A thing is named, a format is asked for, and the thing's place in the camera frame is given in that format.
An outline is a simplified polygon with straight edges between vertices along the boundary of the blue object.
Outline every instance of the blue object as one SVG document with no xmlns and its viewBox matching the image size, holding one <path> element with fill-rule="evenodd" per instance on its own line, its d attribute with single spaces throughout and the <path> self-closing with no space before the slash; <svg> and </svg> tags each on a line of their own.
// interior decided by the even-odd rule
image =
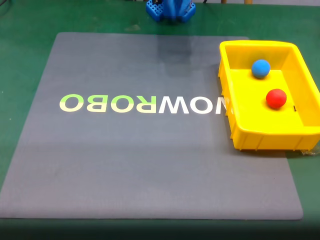
<svg viewBox="0 0 320 240">
<path fill-rule="evenodd" d="M 161 4 L 153 4 L 152 0 L 146 3 L 146 12 L 155 20 L 159 22 L 163 18 L 164 5 Z"/>
<path fill-rule="evenodd" d="M 262 79 L 270 72 L 270 64 L 263 59 L 255 61 L 252 65 L 252 74 L 258 79 Z"/>
<path fill-rule="evenodd" d="M 191 0 L 163 0 L 161 4 L 146 3 L 146 12 L 156 21 L 163 18 L 187 22 L 196 12 L 196 5 Z"/>
</svg>

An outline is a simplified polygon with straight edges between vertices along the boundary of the mat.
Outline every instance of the mat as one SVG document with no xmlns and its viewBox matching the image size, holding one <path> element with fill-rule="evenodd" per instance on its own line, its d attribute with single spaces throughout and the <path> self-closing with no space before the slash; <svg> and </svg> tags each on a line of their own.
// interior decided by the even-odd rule
<svg viewBox="0 0 320 240">
<path fill-rule="evenodd" d="M 0 193 L 1 218 L 296 220 L 283 152 L 233 147 L 219 44 L 60 33 Z"/>
</svg>

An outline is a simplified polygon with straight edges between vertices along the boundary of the yellow bin wall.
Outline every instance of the yellow bin wall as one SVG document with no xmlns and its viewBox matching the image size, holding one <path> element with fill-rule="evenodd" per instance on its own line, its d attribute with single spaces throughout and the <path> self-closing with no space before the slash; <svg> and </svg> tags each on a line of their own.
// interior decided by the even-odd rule
<svg viewBox="0 0 320 240">
<path fill-rule="evenodd" d="M 219 78 L 231 138 L 239 150 L 311 150 L 320 140 L 320 93 L 292 43 L 235 40 L 220 44 Z M 264 59 L 271 70 L 256 79 L 252 64 Z M 287 101 L 279 110 L 266 104 L 272 89 Z"/>
</svg>

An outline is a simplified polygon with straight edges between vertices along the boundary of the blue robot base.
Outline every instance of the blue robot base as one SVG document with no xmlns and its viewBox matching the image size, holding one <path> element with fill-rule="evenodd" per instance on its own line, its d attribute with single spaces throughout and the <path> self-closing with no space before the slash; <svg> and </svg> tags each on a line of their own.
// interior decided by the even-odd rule
<svg viewBox="0 0 320 240">
<path fill-rule="evenodd" d="M 164 4 L 153 4 L 152 0 L 149 0 L 146 3 L 146 12 L 155 20 L 160 22 L 165 18 L 164 16 Z M 186 9 L 183 16 L 177 17 L 177 20 L 180 20 L 182 23 L 187 22 L 194 14 L 196 13 L 196 5 L 191 2 L 190 8 Z"/>
</svg>

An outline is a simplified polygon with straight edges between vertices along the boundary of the green table surface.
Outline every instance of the green table surface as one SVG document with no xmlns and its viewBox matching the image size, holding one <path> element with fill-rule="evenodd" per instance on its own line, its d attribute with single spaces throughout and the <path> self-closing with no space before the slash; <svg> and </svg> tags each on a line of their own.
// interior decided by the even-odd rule
<svg viewBox="0 0 320 240">
<path fill-rule="evenodd" d="M 156 23 L 145 2 L 125 0 L 16 0 L 0 7 L 0 186 L 2 186 L 55 37 L 60 32 L 246 36 L 296 44 L 320 86 L 320 7 L 196 4 L 187 23 Z M 81 236 L 163 230 L 207 233 L 238 230 L 301 231 L 320 227 L 320 156 L 287 154 L 300 197 L 300 221 L 166 219 L 0 219 L 1 234 L 30 237 L 76 231 Z"/>
</svg>

